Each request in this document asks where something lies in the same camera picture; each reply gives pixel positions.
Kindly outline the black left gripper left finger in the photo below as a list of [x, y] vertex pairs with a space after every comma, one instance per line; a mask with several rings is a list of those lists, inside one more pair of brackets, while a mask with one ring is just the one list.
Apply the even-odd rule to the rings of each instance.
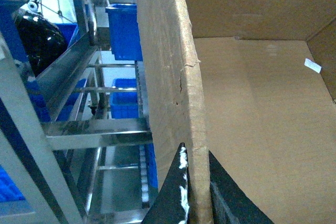
[[188, 223], [188, 156], [180, 143], [167, 176], [142, 223]]

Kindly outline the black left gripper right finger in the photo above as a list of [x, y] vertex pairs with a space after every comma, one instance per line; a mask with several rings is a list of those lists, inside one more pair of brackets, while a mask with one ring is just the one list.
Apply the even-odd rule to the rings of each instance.
[[210, 192], [214, 223], [273, 223], [239, 188], [209, 152]]

